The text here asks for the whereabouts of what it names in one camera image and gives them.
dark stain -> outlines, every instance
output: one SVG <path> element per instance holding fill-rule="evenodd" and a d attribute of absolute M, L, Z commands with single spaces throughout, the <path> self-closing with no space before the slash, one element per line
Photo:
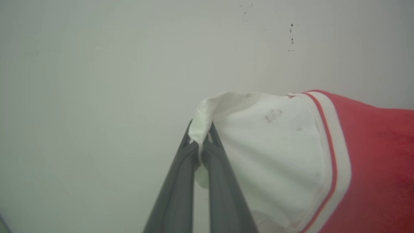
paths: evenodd
<path fill-rule="evenodd" d="M 270 113 L 267 114 L 265 116 L 266 121 L 271 123 L 272 121 L 276 120 L 277 118 L 279 118 L 282 115 L 282 111 L 281 110 L 275 110 L 275 109 L 271 109 Z"/>
<path fill-rule="evenodd" d="M 242 11 L 242 13 L 243 13 L 243 15 L 242 16 L 244 16 L 246 13 L 247 13 L 247 11 L 250 9 L 250 8 L 252 8 L 253 7 L 253 3 L 248 7 L 248 8 L 246 8 L 245 6 L 243 6 L 243 5 L 239 5 L 239 7 L 243 7 L 244 9 L 243 9 L 243 11 Z"/>

red stripe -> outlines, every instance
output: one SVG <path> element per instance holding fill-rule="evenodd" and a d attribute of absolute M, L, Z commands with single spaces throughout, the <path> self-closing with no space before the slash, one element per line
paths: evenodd
<path fill-rule="evenodd" d="M 323 208 L 325 207 L 326 203 L 331 199 L 332 195 L 334 194 L 334 191 L 336 189 L 336 183 L 337 183 L 337 165 L 336 165 L 336 158 L 335 158 L 335 152 L 334 152 L 334 146 L 332 143 L 331 133 L 329 132 L 328 124 L 326 122 L 325 114 L 323 113 L 322 106 L 320 105 L 319 101 L 312 96 L 309 93 L 305 93 L 305 95 L 309 96 L 314 103 L 316 104 L 316 107 L 318 108 L 319 114 L 322 118 L 323 127 L 325 129 L 326 137 L 328 139 L 329 144 L 329 152 L 331 154 L 331 161 L 332 161 L 332 183 L 331 188 L 328 192 L 328 195 L 323 200 L 322 204 L 319 206 L 313 217 L 310 219 L 306 227 L 301 231 L 301 233 L 305 233 L 309 228 L 312 226 L 312 224 L 315 222 L 316 218 L 319 216 Z"/>

red and white garment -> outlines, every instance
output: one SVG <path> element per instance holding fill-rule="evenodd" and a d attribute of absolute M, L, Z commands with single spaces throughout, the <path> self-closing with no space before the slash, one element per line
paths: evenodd
<path fill-rule="evenodd" d="M 225 92 L 201 102 L 189 136 L 202 145 L 212 121 L 261 233 L 414 232 L 413 110 Z"/>

gray background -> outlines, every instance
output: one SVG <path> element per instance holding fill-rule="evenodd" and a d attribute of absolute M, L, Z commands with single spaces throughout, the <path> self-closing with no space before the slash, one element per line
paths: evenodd
<path fill-rule="evenodd" d="M 0 213 L 14 233 L 140 232 L 197 104 L 221 91 L 413 109 L 413 12 L 411 0 L 0 0 Z M 208 232 L 207 192 L 195 200 L 195 232 Z"/>

